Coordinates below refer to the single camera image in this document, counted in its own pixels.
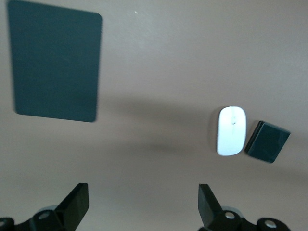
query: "mouse pad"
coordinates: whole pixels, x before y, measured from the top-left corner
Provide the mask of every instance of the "mouse pad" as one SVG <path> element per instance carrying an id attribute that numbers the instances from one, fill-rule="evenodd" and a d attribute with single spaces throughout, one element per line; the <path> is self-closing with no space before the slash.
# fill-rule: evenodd
<path id="1" fill-rule="evenodd" d="M 18 0 L 8 15 L 15 111 L 93 122 L 101 16 Z"/>
<path id="2" fill-rule="evenodd" d="M 245 152 L 254 158 L 273 163 L 289 135 L 290 132 L 283 128 L 259 121 Z"/>

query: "dark green mouse pad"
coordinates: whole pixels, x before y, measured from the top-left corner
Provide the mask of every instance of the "dark green mouse pad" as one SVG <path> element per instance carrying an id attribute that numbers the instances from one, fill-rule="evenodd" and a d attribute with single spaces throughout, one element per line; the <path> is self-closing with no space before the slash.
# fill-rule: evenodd
<path id="1" fill-rule="evenodd" d="M 8 15 L 16 112 L 93 122 L 101 16 L 18 0 Z"/>
<path id="2" fill-rule="evenodd" d="M 257 159 L 273 163 L 287 141 L 290 132 L 264 121 L 259 121 L 245 152 Z"/>

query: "small dark green pad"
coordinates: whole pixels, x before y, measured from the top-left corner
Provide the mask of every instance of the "small dark green pad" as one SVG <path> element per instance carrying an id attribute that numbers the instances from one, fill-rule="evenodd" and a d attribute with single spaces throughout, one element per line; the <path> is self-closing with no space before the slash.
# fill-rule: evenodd
<path id="1" fill-rule="evenodd" d="M 289 135 L 290 132 L 285 129 L 259 121 L 245 152 L 254 158 L 273 163 Z"/>
<path id="2" fill-rule="evenodd" d="M 18 0 L 8 13 L 16 112 L 95 121 L 101 16 Z"/>

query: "beige surface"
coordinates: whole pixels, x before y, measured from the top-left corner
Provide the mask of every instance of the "beige surface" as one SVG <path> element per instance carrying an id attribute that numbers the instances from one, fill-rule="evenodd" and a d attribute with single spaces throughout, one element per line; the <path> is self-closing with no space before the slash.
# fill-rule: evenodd
<path id="1" fill-rule="evenodd" d="M 0 1 L 0 216 L 22 222 L 88 182 L 78 230 L 202 226 L 198 184 L 222 205 L 306 231 L 308 1 L 40 0 L 104 19 L 98 119 L 13 111 Z M 242 107 L 292 134 L 273 164 L 216 153 L 219 110 Z"/>

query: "mouse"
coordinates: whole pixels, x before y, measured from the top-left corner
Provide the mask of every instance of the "mouse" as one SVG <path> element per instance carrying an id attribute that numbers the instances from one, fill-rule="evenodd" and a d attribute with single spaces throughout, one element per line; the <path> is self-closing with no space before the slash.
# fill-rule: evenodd
<path id="1" fill-rule="evenodd" d="M 219 113 L 217 153 L 235 155 L 244 147 L 246 139 L 246 114 L 241 107 L 229 106 Z"/>

